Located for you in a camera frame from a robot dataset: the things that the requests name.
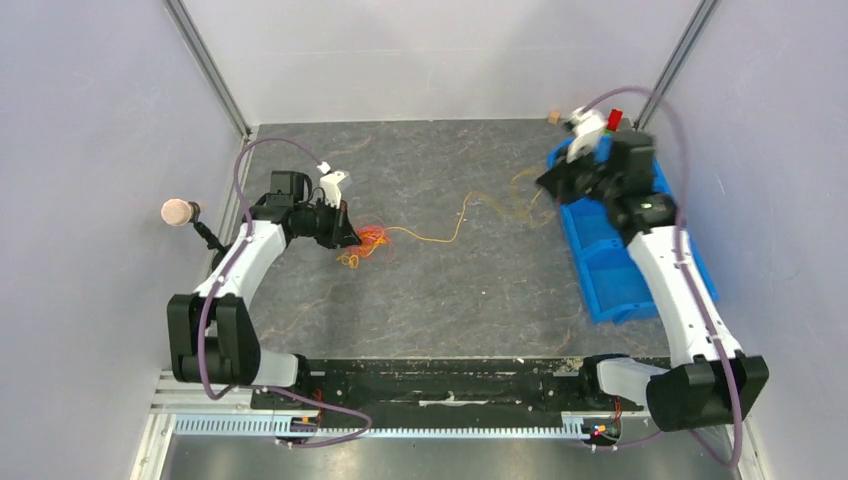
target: white wall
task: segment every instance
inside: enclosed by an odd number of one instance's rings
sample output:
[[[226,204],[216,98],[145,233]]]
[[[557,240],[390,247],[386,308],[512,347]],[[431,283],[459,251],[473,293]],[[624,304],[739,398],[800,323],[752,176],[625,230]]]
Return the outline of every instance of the white wall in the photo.
[[[542,118],[653,86],[698,3],[184,1],[252,124]]]
[[[753,413],[778,479],[845,478],[846,19],[846,2],[721,2],[669,96],[719,310],[771,370]]]
[[[156,0],[0,8],[0,478],[126,478],[239,140]]]

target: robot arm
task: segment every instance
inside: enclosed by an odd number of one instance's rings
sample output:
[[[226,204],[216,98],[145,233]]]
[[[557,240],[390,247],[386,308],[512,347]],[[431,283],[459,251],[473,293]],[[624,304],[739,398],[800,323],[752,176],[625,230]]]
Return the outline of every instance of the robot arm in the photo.
[[[306,174],[275,171],[270,192],[251,207],[253,231],[244,223],[211,275],[190,295],[174,295],[168,303],[168,333],[174,376],[183,382],[199,382],[197,334],[201,307],[213,285],[220,284],[211,302],[209,320],[217,335],[206,335],[206,367],[212,383],[303,387],[309,381],[306,362],[293,354],[261,349],[248,308],[265,273],[297,237],[311,237],[328,249],[361,243],[350,224],[342,190],[350,183],[347,172],[324,175],[324,197],[310,202],[314,191]]]
[[[613,395],[647,407],[657,426],[676,431],[732,423],[728,385],[718,353],[689,289],[674,250],[677,207],[674,200],[653,190],[653,139],[644,133],[613,134],[610,156],[596,162],[600,140],[595,110],[576,110],[566,121],[575,139],[560,161],[537,183],[560,203],[586,196],[604,205],[607,219],[618,231],[657,305],[671,351],[671,370],[639,363],[625,355],[585,359],[581,377],[587,395]],[[760,356],[747,357],[721,321],[704,281],[694,266],[688,234],[684,262],[695,277],[700,297],[717,330],[716,337],[730,359],[747,415],[766,380],[768,368]]]

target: red cap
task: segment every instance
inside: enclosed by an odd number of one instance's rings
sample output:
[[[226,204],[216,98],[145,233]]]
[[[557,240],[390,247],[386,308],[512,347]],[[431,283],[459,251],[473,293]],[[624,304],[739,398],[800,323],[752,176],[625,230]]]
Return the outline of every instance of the red cap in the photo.
[[[621,122],[622,116],[623,113],[621,113],[621,110],[616,110],[613,108],[610,112],[609,118],[607,119],[607,130],[611,132],[618,130],[618,124]]]

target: gray speckled floor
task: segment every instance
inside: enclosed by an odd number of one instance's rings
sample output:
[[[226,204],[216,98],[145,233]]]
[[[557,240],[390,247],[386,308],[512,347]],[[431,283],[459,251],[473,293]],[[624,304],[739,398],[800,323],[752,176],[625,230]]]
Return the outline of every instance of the gray speckled floor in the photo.
[[[564,133],[543,120],[266,125],[260,138],[284,135],[347,170],[345,192],[355,226],[402,225],[449,238],[469,191],[512,201],[509,181]],[[285,144],[255,151],[246,182],[255,201],[270,172],[317,173]],[[518,179],[529,204],[534,176]],[[552,215],[540,198],[534,221]],[[541,227],[505,216],[477,198],[454,243],[392,232],[387,247],[358,269],[338,251],[297,239],[275,263],[251,305],[262,344],[307,357],[567,356],[601,352],[667,355],[659,320],[592,325],[576,283],[559,218]]]

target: blue tray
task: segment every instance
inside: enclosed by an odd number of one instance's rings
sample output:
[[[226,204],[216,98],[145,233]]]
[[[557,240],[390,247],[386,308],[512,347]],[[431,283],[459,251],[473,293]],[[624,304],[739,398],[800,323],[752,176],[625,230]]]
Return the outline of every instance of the blue tray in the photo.
[[[569,143],[570,138],[548,154],[548,168],[554,166],[557,153]],[[611,143],[608,135],[601,139],[595,150],[597,161],[606,161]],[[656,159],[654,172],[654,190],[671,194]],[[618,232],[607,221],[604,207],[594,200],[583,198],[571,205],[561,206],[560,215],[592,323],[621,323],[631,319],[657,317],[657,306],[651,298],[648,285],[630,259]],[[691,247],[704,284],[713,301],[716,301],[718,293],[694,240],[691,240]]]

